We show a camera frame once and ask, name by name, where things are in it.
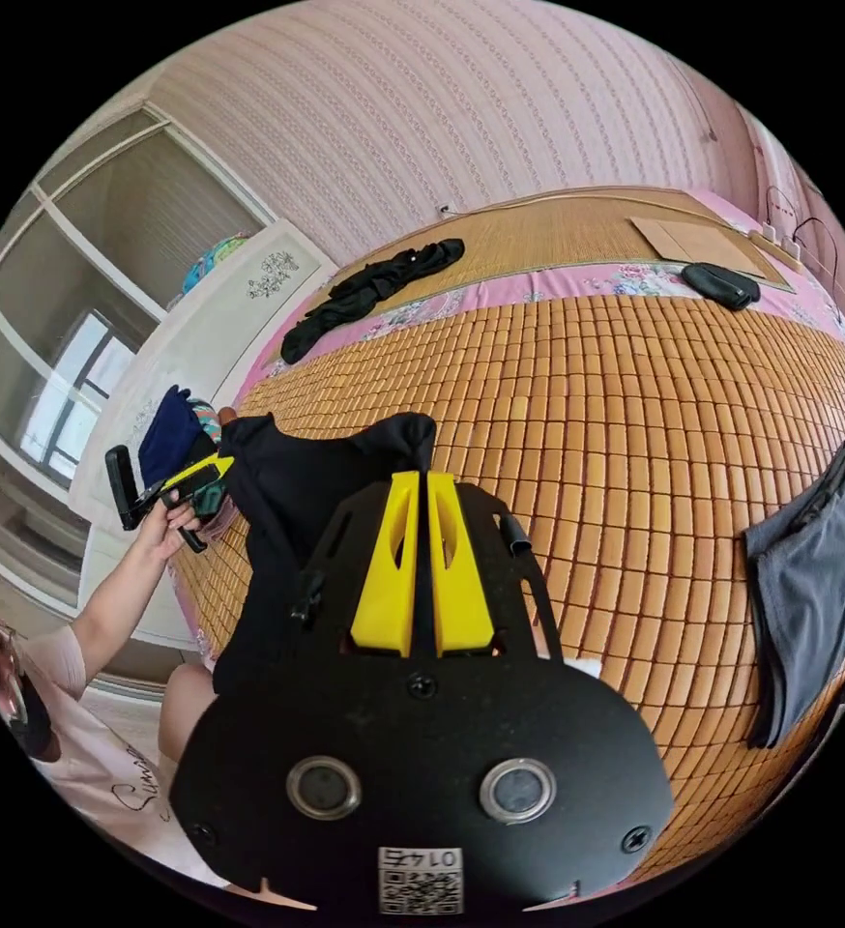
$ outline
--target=navy blue cloth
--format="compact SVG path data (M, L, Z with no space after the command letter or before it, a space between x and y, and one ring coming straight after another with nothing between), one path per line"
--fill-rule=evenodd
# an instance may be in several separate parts
M190 390L172 387L162 398L139 446L139 470L146 487L177 474L203 431L188 403Z

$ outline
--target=yellow plastic part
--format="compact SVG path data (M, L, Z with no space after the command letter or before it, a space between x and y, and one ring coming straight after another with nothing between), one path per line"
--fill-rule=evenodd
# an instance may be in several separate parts
M202 471L205 467L213 466L217 469L217 475L214 477L216 480L220 480L225 476L226 471L232 466L234 457L230 457L228 454L225 457L220 457L219 452L211 454L209 457L205 457L202 461L197 461L196 464L191 464L185 470L181 471L180 474L175 474L174 477L169 477L161 489L166 490L168 487L175 486L180 483L182 480L186 480L188 477L191 477L193 474L196 474L197 471Z
M362 598L352 622L352 640L359 648L410 656L419 536L419 472L394 474ZM398 563L401 542L403 550Z
M454 478L429 474L426 485L437 653L488 648L493 622Z

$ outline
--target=black pouch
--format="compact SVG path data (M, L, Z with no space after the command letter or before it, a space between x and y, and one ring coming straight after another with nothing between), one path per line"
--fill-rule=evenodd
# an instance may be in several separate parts
M761 288L754 280L717 264L688 264L681 270L681 277L697 293L726 309L744 309L761 299Z

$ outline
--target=white t-shirt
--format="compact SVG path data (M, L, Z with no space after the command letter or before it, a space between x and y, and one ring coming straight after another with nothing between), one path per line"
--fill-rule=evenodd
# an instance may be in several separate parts
M69 626L31 639L22 661L43 698L61 757L34 762L77 812L114 838L202 883L225 887L181 830L168 803L170 777L78 702L84 657Z

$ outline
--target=leg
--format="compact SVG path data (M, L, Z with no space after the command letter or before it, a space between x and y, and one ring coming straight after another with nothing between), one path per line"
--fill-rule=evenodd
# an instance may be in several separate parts
M181 760L190 733L216 698L206 667L182 664L172 672L159 719L159 751L166 758L175 764Z

